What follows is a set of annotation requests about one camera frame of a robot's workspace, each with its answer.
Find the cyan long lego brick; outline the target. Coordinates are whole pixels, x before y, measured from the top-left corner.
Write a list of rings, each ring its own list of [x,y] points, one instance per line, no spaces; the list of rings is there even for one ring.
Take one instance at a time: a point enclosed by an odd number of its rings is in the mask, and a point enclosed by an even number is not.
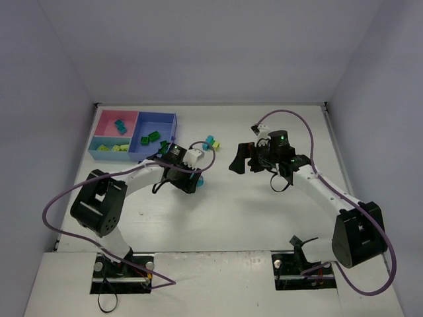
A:
[[[208,151],[213,147],[213,144],[215,143],[215,139],[212,135],[208,135],[206,137],[205,143],[202,144],[202,148],[205,151]]]

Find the lime square lego brick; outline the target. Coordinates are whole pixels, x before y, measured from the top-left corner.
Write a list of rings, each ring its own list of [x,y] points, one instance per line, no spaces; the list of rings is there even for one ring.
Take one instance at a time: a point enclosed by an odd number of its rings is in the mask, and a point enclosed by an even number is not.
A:
[[[98,150],[98,151],[109,151],[109,148],[108,148],[107,146],[105,146],[105,145],[100,145],[100,146],[97,148],[97,150]]]

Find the dark green square lego brick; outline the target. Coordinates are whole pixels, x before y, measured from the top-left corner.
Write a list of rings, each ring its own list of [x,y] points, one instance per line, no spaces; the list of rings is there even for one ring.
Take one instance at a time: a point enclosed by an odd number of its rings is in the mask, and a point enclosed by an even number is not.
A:
[[[148,137],[141,137],[140,144],[143,146],[147,146],[149,144],[149,138]]]

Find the cyan lego brick of trio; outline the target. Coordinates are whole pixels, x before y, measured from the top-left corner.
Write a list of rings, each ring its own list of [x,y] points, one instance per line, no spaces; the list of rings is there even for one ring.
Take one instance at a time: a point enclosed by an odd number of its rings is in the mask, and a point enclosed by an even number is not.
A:
[[[127,133],[127,129],[126,129],[126,127],[124,125],[119,125],[117,127],[117,130],[118,130],[118,132],[119,132],[120,135],[123,135],[123,134]]]

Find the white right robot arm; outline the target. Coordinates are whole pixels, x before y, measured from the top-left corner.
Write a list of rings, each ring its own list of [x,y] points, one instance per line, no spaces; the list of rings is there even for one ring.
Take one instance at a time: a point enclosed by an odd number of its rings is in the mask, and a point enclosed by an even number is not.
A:
[[[244,174],[267,170],[310,197],[334,223],[330,243],[333,258],[347,268],[354,267],[387,251],[380,231],[371,217],[384,229],[381,208],[374,202],[364,203],[323,178],[313,169],[311,159],[299,155],[290,145],[288,132],[260,132],[257,141],[240,143],[229,169]]]

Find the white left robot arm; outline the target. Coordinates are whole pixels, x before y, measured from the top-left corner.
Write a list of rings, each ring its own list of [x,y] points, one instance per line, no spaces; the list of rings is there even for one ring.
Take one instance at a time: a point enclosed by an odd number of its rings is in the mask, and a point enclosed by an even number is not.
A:
[[[136,171],[127,175],[105,178],[82,186],[71,206],[71,216],[84,228],[93,231],[95,241],[117,256],[106,257],[113,262],[132,260],[132,248],[123,239],[118,228],[124,201],[136,191],[152,185],[152,192],[166,183],[186,194],[196,191],[201,178],[197,163],[204,152],[185,149],[172,144],[163,155],[151,155],[136,165]]]

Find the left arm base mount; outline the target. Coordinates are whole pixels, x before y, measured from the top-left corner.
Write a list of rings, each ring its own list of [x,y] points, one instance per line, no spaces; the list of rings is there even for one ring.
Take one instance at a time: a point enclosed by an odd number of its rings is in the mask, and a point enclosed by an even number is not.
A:
[[[144,295],[151,293],[153,276],[145,269],[154,268],[151,255],[133,255],[132,260],[142,268],[116,263],[101,253],[96,254],[93,265],[90,294],[103,314],[110,314],[118,307],[120,295]]]

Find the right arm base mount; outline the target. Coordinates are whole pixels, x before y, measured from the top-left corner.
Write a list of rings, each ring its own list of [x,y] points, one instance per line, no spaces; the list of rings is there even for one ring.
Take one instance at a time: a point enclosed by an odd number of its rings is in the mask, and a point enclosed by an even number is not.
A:
[[[303,246],[317,238],[302,241],[293,236],[289,243],[292,251],[271,252],[274,286],[277,291],[317,291],[336,289],[331,264],[309,262]]]

